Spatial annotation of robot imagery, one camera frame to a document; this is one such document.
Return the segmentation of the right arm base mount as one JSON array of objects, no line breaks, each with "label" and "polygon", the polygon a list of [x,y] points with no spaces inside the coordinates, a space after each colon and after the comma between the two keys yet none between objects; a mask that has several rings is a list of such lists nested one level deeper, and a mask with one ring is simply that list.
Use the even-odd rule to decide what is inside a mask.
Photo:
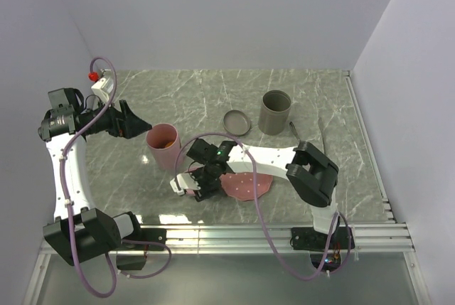
[{"label": "right arm base mount", "polygon": [[[293,250],[309,251],[312,265],[317,269],[326,246],[328,235],[316,232],[312,228],[292,228],[290,245]],[[338,227],[329,241],[328,253],[322,267],[323,273],[332,273],[343,264],[342,250],[353,250],[355,240],[350,227]]]}]

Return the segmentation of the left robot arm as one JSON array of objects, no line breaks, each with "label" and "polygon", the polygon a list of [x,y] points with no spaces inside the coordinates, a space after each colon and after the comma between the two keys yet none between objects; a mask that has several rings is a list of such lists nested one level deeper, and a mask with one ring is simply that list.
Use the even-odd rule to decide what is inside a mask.
[{"label": "left robot arm", "polygon": [[86,138],[107,132],[113,137],[131,139],[152,126],[137,117],[126,101],[119,109],[109,107],[85,111],[82,93],[60,88],[48,93],[51,109],[38,128],[50,155],[55,179],[53,222],[43,227],[45,241],[70,265],[73,249],[79,262],[98,257],[124,245],[135,250],[144,241],[137,217],[126,212],[111,217],[95,207],[87,176]]}]

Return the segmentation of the metal food tongs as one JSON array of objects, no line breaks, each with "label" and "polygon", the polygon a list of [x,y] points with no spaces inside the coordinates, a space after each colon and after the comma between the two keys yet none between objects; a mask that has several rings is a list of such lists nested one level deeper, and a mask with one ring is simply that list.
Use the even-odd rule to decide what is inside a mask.
[{"label": "metal food tongs", "polygon": [[[324,124],[323,124],[323,120],[321,117],[318,118],[318,127],[319,127],[319,131],[320,131],[320,134],[321,134],[321,141],[322,141],[322,147],[323,147],[323,152],[326,152],[326,136],[325,136],[325,128],[324,128]],[[296,138],[296,140],[298,142],[301,142],[301,139],[300,139],[300,136],[298,134],[298,131],[296,130],[296,127],[294,125],[294,123],[292,121],[289,122],[289,128],[291,130],[291,133],[294,135],[294,137]]]}]

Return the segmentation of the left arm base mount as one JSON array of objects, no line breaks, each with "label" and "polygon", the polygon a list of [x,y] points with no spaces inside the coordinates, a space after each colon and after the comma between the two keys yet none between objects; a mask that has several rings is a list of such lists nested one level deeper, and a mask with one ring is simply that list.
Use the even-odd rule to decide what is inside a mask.
[{"label": "left arm base mount", "polygon": [[117,250],[115,263],[122,272],[143,272],[152,252],[165,252],[167,230],[163,228],[142,229],[122,241]]}]

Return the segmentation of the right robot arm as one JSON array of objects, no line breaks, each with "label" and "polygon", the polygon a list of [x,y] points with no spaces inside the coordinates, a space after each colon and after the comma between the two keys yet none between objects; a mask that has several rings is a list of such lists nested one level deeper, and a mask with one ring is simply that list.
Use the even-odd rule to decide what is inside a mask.
[{"label": "right robot arm", "polygon": [[337,211],[335,188],[338,167],[313,144],[267,148],[223,141],[219,146],[196,139],[186,154],[200,166],[177,175],[175,192],[191,192],[197,201],[222,190],[241,201],[269,191],[276,178],[290,182],[311,209],[314,240],[323,248],[338,241],[333,216]]}]

